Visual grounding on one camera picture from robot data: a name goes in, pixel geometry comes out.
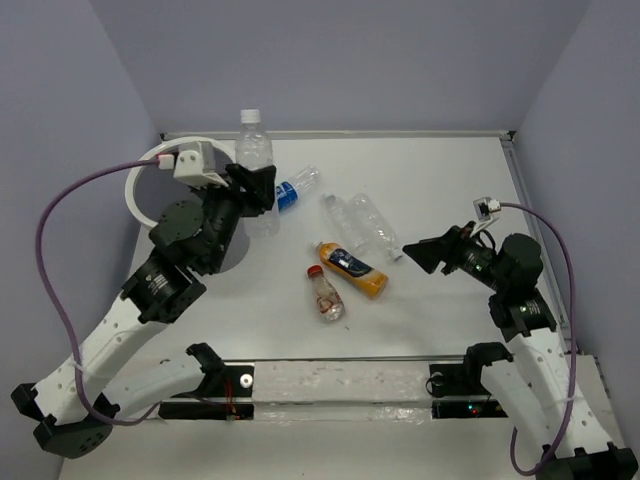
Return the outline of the clear bottle white cap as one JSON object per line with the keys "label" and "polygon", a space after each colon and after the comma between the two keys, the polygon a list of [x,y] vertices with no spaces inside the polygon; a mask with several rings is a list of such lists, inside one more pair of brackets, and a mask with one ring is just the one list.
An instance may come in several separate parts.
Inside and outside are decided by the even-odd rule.
{"label": "clear bottle white cap", "polygon": [[[235,142],[235,160],[248,170],[257,170],[274,164],[273,146],[258,109],[243,109],[240,112],[241,128]],[[275,236],[280,229],[277,200],[270,210],[258,217],[244,219],[247,235],[251,239]]]}

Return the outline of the orange milk tea bottle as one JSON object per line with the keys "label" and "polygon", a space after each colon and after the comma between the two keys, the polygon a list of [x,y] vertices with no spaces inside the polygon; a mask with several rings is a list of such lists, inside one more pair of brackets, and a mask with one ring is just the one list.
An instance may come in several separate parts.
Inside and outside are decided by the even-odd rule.
{"label": "orange milk tea bottle", "polygon": [[313,250],[324,266],[347,280],[371,300],[377,299],[388,284],[387,275],[335,242],[316,242]]}

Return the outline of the red cap clear bottle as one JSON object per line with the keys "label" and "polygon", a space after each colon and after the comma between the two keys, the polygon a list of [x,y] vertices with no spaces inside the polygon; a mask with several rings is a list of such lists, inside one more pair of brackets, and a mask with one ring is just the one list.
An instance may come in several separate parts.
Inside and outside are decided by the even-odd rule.
{"label": "red cap clear bottle", "polygon": [[327,280],[320,265],[307,269],[317,310],[326,323],[336,322],[345,314],[345,305],[335,287]]}

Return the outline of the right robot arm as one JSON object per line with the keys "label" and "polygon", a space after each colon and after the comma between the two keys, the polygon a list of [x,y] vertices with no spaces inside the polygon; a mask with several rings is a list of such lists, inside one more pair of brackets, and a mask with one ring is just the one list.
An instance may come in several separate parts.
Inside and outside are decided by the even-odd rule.
{"label": "right robot arm", "polygon": [[468,347],[460,368],[470,391],[489,392],[511,419],[516,435],[534,448],[537,479],[631,479],[639,463],[615,445],[577,382],[577,361],[537,288],[541,247],[511,234],[501,248],[477,240],[473,223],[403,246],[426,273],[461,270],[489,287],[490,316],[500,342]]}

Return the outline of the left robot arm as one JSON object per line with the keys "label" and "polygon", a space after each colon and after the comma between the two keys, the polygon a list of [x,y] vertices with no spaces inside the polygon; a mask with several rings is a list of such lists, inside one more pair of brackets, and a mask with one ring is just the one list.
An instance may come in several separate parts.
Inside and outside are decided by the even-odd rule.
{"label": "left robot arm", "polygon": [[138,378],[116,376],[151,339],[174,324],[206,291],[201,277],[220,272],[239,221],[276,206],[276,169],[251,171],[230,163],[218,180],[191,190],[192,200],[168,205],[148,237],[148,258],[126,280],[108,313],[84,341],[44,269],[41,280],[71,343],[70,357],[37,383],[11,394],[17,410],[36,421],[40,448],[66,459],[95,450],[116,426],[135,426],[163,400],[204,398],[229,380],[223,360],[206,343],[188,346]]}

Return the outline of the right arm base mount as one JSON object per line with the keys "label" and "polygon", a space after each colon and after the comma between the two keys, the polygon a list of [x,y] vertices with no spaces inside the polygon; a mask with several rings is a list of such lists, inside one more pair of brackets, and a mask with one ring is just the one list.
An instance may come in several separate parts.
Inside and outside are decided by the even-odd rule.
{"label": "right arm base mount", "polygon": [[484,387],[468,379],[461,363],[431,364],[425,389],[432,398],[434,420],[507,417]]}

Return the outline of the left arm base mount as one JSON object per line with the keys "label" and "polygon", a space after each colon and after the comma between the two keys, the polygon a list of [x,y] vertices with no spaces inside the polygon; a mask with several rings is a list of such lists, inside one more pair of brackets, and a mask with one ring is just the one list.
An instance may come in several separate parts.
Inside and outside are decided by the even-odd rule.
{"label": "left arm base mount", "polygon": [[205,381],[193,392],[163,401],[157,416],[163,420],[185,421],[252,420],[254,371],[254,364],[227,364],[219,380]]}

